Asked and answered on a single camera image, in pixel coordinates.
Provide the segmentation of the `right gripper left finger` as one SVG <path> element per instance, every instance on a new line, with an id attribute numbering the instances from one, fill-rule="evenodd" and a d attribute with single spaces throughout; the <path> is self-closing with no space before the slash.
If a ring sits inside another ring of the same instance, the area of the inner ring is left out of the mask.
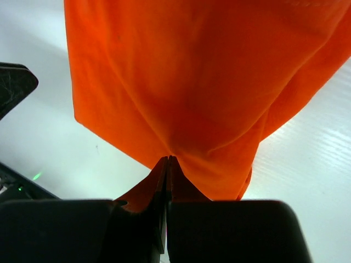
<path id="1" fill-rule="evenodd" d="M 146 178 L 116 200 L 127 213 L 128 236 L 159 255 L 165 253 L 167 163 L 168 157 L 162 157 Z"/>

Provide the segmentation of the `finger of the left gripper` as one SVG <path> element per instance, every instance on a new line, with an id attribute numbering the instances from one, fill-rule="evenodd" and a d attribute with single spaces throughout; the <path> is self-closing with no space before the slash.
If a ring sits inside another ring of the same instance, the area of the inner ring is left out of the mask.
<path id="1" fill-rule="evenodd" d="M 24 65 L 1 62 L 1 119 L 38 87 L 37 77 Z"/>

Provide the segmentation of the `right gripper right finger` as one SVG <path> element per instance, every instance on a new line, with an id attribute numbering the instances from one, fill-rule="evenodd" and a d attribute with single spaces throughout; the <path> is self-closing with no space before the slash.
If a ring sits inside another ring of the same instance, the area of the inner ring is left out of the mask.
<path id="1" fill-rule="evenodd" d="M 166 195 L 170 202 L 210 202 L 183 173 L 175 156 L 169 156 L 166 169 Z"/>

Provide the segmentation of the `orange t shirt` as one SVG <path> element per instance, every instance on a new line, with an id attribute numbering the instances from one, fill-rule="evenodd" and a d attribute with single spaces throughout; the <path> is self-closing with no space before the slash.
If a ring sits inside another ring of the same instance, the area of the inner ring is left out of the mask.
<path id="1" fill-rule="evenodd" d="M 65 1 L 75 119 L 241 198 L 258 145 L 350 58 L 350 1 Z"/>

